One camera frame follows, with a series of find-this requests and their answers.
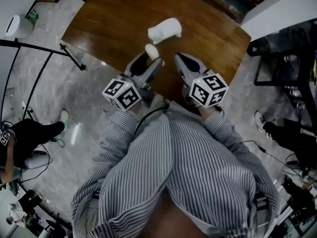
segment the white sneaker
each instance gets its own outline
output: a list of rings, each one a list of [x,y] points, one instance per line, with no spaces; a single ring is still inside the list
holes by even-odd
[[[69,114],[65,109],[63,109],[60,114],[60,121],[63,122],[63,124],[65,125],[64,131],[68,130],[68,120]]]
[[[266,123],[266,121],[259,111],[256,111],[256,113],[254,114],[254,118],[256,120],[259,131],[265,132],[265,130],[263,129],[263,126]]]

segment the blue striped shirt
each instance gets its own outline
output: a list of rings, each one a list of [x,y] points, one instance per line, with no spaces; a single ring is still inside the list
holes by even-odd
[[[137,237],[163,190],[208,237],[252,237],[257,192],[268,197],[271,218],[278,217],[277,190],[223,111],[203,121],[172,103],[146,118],[136,134],[131,111],[107,115],[101,151],[71,205],[74,218],[81,200],[100,189],[99,223],[88,237]]]

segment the marble floor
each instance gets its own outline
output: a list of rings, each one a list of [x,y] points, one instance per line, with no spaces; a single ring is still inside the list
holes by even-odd
[[[82,4],[81,0],[39,3],[36,7],[39,19],[33,33],[20,41],[59,50],[61,37]],[[53,162],[38,178],[24,183],[25,187],[39,191],[52,212],[60,213],[66,220],[70,220],[72,196],[84,182],[91,167],[91,158],[98,153],[97,141],[107,122],[103,109],[112,109],[101,91],[117,76],[116,70],[102,61],[74,47],[68,46],[68,49],[86,64],[87,69],[80,71],[69,58],[53,55],[30,103],[42,124],[57,121],[60,111],[68,110],[71,118],[69,130],[60,136],[65,147],[60,148],[56,143],[46,144]],[[21,103],[27,101],[47,56],[46,52],[26,48],[22,48],[18,55],[13,72],[17,77],[17,87],[8,92],[14,106],[15,121],[21,118]],[[258,64],[258,58],[245,55],[222,106],[244,140],[255,140],[267,152],[285,161],[290,152],[259,132],[253,115],[260,110],[267,119],[297,118],[280,89],[254,86]],[[248,146],[262,160],[273,180],[281,176],[283,164],[262,153],[254,143],[248,143]],[[33,178],[40,171],[28,171],[23,179]]]

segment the black stand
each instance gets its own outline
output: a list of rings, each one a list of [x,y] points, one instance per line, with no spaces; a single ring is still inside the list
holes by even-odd
[[[33,88],[31,90],[31,94],[29,96],[28,102],[27,102],[26,107],[25,107],[25,111],[24,111],[22,120],[25,118],[25,115],[26,115],[27,109],[29,107],[29,104],[30,104],[33,92],[35,90],[35,87],[36,87],[36,85],[37,85],[37,83],[38,83],[38,81],[39,81],[39,79],[40,79],[40,77],[41,77],[46,65],[48,64],[48,62],[49,62],[49,60],[50,60],[50,58],[52,57],[53,54],[58,54],[58,55],[61,55],[61,56],[69,57],[80,70],[86,69],[86,66],[84,64],[79,64],[77,62],[77,60],[66,50],[66,46],[62,45],[62,44],[60,44],[60,49],[63,50],[64,52],[51,50],[51,49],[47,49],[47,48],[43,48],[43,47],[39,47],[39,46],[27,44],[27,43],[21,43],[21,42],[18,42],[18,41],[0,40],[0,46],[18,48],[18,51],[15,54],[15,57],[13,59],[13,63],[12,63],[11,68],[10,68],[8,79],[6,80],[6,84],[5,84],[5,89],[4,89],[4,93],[3,93],[3,99],[2,99],[2,105],[1,105],[1,115],[0,115],[0,121],[1,122],[2,122],[2,110],[3,110],[3,103],[4,103],[4,97],[5,97],[6,88],[7,88],[8,82],[9,82],[9,78],[10,78],[10,75],[11,75],[11,72],[12,72],[12,69],[13,69],[14,62],[16,60],[16,57],[17,57],[21,47],[31,48],[31,49],[36,49],[36,50],[43,50],[43,51],[46,51],[46,52],[50,53],[48,58],[45,60],[45,63],[43,64],[43,66],[42,66],[42,68],[41,68],[41,70],[39,72],[39,75],[37,76],[37,78],[35,80],[35,83],[34,83]]]

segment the wooden table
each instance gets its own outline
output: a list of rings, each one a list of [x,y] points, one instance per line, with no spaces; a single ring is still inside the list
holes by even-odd
[[[202,0],[88,0],[62,40],[123,72],[150,43],[148,28],[170,17],[180,21],[182,37],[157,45],[165,66],[153,82],[153,89],[184,104],[183,81],[174,64],[177,52],[199,58],[230,84],[251,38],[233,20]]]

